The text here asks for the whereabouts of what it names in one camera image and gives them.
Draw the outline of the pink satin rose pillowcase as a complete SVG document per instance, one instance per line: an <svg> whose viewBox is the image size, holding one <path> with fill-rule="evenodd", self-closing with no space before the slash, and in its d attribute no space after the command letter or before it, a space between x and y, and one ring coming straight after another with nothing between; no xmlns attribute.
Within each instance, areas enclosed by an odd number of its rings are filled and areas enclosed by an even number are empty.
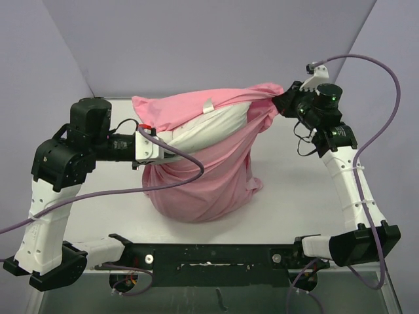
<svg viewBox="0 0 419 314"><path fill-rule="evenodd" d="M204 105L211 109L250 101L247 125L225 140L188 153L202 167L180 160L144 167L142 184L154 208L165 217L181 222L218 219L249 203L263 186L251 170L251 146L278 115L272 103L283 88L263 83L248 88L220 88L177 94L161 99L135 96L133 108L139 119L156 132L172 131L200 116Z"/></svg>

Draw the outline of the pink pillow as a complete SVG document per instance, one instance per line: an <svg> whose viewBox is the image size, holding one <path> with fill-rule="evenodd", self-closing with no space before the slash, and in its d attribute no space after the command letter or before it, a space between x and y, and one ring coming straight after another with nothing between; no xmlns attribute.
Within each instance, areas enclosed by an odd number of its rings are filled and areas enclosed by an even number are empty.
<svg viewBox="0 0 419 314"><path fill-rule="evenodd" d="M157 136L169 146L186 153L194 153L225 140L247 125L250 101L219 109L211 109L211 104L211 101L206 102L200 116L172 131L158 132Z"/></svg>

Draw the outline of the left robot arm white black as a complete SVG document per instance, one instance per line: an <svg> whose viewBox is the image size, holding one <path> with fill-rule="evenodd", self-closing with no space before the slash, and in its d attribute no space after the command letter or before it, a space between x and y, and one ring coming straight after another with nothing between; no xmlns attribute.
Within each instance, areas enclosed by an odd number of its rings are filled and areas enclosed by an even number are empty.
<svg viewBox="0 0 419 314"><path fill-rule="evenodd" d="M35 152L29 224L17 253L3 267L15 276L29 275L30 285L38 291L72 285L84 270L103 263L124 269L133 261L132 250L125 247L128 241L116 234L86 243L64 241L70 203L40 215L74 198L98 161L137 167L168 157L138 132L124 135L112 130L111 109L112 104L102 98L81 99L71 106L69 123Z"/></svg>

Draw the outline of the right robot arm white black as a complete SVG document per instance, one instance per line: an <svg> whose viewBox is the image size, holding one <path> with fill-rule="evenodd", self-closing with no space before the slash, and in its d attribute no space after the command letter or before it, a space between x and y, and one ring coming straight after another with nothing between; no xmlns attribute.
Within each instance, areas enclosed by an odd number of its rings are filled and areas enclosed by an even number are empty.
<svg viewBox="0 0 419 314"><path fill-rule="evenodd" d="M332 260L338 266L377 262L401 239L399 227L388 224L366 182L356 157L357 140L338 109L342 93L335 84L305 89L302 82L295 81L272 99L282 116L296 118L313 132L314 151L329 171L344 215L345 233L306 236L302 245L291 251L293 263L301 268L315 257Z"/></svg>

